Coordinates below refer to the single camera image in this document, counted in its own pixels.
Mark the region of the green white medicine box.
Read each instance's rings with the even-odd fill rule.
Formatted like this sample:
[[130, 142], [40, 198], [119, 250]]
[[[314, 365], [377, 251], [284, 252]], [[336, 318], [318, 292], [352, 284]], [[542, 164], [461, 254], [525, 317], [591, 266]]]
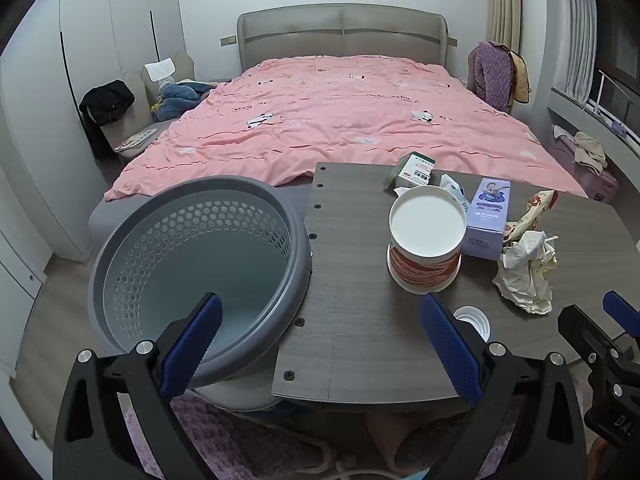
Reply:
[[396, 162], [383, 182], [384, 190], [429, 185], [435, 161], [419, 152], [411, 152]]

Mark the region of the purple toothpaste box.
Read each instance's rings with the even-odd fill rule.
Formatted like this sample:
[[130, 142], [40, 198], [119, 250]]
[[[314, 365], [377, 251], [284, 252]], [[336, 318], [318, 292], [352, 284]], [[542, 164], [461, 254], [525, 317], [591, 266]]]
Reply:
[[511, 182], [493, 178], [480, 181], [466, 211], [466, 231], [461, 251], [476, 258], [497, 261], [510, 207]]

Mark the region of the beige curtain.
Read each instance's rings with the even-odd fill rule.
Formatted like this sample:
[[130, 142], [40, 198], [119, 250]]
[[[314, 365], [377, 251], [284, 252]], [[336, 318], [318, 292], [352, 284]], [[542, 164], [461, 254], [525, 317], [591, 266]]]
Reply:
[[518, 53], [521, 32], [522, 0], [488, 0], [486, 38], [489, 41]]

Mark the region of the grey perforated trash basket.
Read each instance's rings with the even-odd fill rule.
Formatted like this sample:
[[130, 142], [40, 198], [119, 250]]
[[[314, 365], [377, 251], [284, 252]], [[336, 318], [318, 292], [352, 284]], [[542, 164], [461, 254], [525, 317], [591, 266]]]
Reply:
[[311, 276], [308, 193], [211, 177], [150, 198], [107, 239], [90, 278], [88, 315], [102, 347], [155, 340], [209, 292], [221, 326], [191, 380], [203, 387], [269, 353], [296, 317]]

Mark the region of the beige cloth on box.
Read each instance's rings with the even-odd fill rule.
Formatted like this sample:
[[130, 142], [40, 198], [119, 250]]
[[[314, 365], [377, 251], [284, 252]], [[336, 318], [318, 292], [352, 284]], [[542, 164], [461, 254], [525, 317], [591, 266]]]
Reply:
[[599, 140], [577, 131], [574, 135], [574, 162], [600, 176], [608, 166], [605, 150]]

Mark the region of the blue garment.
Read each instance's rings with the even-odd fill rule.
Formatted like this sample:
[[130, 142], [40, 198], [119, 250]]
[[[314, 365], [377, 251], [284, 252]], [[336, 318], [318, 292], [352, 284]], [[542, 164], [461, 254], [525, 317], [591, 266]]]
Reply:
[[195, 81], [165, 84], [160, 88], [157, 102], [151, 107], [151, 115], [156, 122], [178, 119], [197, 107], [214, 89], [210, 84]]

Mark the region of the pink storage box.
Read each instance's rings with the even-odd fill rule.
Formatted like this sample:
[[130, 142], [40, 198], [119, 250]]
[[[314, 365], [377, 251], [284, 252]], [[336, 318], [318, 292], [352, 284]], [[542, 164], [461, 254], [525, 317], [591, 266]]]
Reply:
[[620, 185], [608, 171], [608, 167], [600, 176], [594, 174], [574, 162], [574, 149], [574, 134], [570, 134], [559, 125], [554, 125], [549, 152], [580, 184], [589, 198], [606, 204], [612, 203]]

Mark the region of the purple fuzzy garment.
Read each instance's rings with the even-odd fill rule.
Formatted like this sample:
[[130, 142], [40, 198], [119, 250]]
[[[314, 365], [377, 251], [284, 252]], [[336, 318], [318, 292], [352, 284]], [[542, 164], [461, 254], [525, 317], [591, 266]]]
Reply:
[[511, 52], [501, 44], [480, 42], [475, 50], [476, 95], [499, 112], [509, 109], [514, 65]]

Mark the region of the white paper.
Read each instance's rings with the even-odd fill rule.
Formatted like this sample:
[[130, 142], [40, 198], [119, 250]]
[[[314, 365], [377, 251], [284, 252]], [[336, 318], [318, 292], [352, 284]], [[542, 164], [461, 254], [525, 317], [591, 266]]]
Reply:
[[500, 255], [492, 282], [503, 299], [527, 314], [547, 315], [552, 311], [548, 274], [558, 265], [554, 247], [557, 239], [544, 231], [526, 231]]

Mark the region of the white instant noodle cup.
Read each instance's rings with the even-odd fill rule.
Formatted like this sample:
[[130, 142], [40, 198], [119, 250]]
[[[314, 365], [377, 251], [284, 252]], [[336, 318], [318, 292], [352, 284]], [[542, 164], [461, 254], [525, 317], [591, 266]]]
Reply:
[[441, 292], [457, 277], [466, 213], [454, 196], [433, 185], [398, 196], [388, 216], [387, 269], [413, 295]]

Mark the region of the white wardrobe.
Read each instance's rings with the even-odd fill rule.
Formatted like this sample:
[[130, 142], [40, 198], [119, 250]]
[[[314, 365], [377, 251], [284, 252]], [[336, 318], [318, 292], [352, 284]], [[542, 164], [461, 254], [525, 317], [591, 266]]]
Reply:
[[183, 48], [179, 0], [35, 0], [18, 23], [1, 55], [1, 168], [47, 255], [89, 257], [110, 187], [82, 98]]

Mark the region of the beige chair with clothes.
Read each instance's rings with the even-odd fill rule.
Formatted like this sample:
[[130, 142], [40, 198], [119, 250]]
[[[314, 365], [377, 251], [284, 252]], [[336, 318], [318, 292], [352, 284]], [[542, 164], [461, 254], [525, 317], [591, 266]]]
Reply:
[[195, 81], [194, 62], [186, 51], [178, 51], [171, 58], [176, 68], [171, 79], [152, 82], [144, 66], [137, 73], [127, 72], [124, 75], [122, 81], [134, 94], [134, 104], [121, 120], [101, 128], [108, 144], [123, 162], [130, 162], [142, 154], [175, 121], [156, 122], [151, 115], [151, 107], [160, 95], [160, 85]]

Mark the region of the grey upholstered headboard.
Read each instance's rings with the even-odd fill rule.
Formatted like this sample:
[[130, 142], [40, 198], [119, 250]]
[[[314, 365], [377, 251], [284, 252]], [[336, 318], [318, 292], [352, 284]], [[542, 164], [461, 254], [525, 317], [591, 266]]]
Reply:
[[437, 13], [367, 3], [317, 3], [243, 13], [236, 22], [241, 70], [294, 56], [382, 55], [446, 64], [449, 35]]

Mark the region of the black garment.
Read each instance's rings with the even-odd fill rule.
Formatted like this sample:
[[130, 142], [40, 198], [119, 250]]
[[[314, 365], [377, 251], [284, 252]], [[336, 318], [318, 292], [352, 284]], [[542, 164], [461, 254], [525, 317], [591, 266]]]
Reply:
[[98, 127], [121, 120], [134, 104], [134, 94], [120, 79], [94, 87], [82, 98], [79, 110], [84, 122]]

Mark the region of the pink bed quilt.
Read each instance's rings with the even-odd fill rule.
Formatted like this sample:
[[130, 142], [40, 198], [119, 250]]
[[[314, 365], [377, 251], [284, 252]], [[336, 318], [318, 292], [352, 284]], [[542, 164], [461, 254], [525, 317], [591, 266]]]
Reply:
[[442, 171], [582, 192], [525, 124], [442, 66], [359, 55], [273, 58], [221, 84], [130, 162], [105, 199], [221, 174], [279, 186], [322, 162], [393, 165], [412, 152]]

